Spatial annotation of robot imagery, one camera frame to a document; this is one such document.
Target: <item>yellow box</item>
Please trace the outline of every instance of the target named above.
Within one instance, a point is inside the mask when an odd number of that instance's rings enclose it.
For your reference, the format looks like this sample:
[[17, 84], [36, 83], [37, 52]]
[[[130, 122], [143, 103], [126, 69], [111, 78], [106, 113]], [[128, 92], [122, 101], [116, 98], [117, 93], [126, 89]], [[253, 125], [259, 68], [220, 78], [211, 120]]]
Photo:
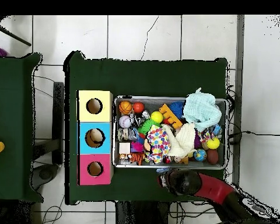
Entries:
[[111, 122], [113, 95], [110, 91], [77, 91], [77, 120], [80, 122]]

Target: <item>white wall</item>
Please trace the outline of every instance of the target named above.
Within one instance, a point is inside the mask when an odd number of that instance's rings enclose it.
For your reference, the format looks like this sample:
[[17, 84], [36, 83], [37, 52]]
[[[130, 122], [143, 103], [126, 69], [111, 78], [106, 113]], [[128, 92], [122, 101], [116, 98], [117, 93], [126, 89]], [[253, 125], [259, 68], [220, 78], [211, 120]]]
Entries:
[[[242, 131], [280, 134], [280, 24], [273, 18], [245, 16]], [[280, 137], [243, 134], [240, 187], [280, 211]]]

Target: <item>dark green tablecloth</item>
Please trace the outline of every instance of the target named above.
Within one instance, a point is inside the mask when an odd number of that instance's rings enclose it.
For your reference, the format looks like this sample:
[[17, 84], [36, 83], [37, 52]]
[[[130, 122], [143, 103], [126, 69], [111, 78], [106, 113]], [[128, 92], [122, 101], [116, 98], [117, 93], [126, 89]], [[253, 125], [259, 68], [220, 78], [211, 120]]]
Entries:
[[[77, 185], [76, 91], [108, 90], [114, 97], [169, 96], [186, 97], [202, 87], [202, 92], [225, 98], [227, 61], [119, 61], [86, 60], [80, 52], [72, 52], [64, 63], [65, 90], [69, 102], [69, 169], [66, 169], [66, 201], [73, 203], [102, 200], [189, 201], [195, 197], [176, 197], [160, 188], [155, 169], [114, 169], [110, 185]], [[223, 170], [203, 170], [223, 178]]]
[[32, 72], [40, 54], [0, 57], [0, 199], [42, 201], [30, 186], [32, 161]]

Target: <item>pink box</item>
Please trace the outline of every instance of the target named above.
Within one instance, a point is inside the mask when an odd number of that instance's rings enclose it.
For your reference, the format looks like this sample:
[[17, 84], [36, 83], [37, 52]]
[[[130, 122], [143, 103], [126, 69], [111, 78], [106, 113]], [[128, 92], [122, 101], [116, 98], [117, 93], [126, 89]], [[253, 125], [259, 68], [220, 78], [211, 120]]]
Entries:
[[[94, 177], [88, 172], [88, 166], [92, 162], [98, 162], [102, 165], [103, 171], [100, 175]], [[113, 176], [113, 165], [110, 154], [80, 155], [80, 186], [88, 185], [109, 185]]]

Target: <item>purple ball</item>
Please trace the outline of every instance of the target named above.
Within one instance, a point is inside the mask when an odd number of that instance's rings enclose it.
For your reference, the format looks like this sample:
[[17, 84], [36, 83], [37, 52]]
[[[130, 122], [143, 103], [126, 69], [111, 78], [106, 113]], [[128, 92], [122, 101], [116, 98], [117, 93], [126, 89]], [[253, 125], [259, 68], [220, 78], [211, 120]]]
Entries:
[[198, 136], [198, 131], [195, 129], [196, 135], [194, 139], [194, 149], [198, 149], [201, 147], [200, 137]]

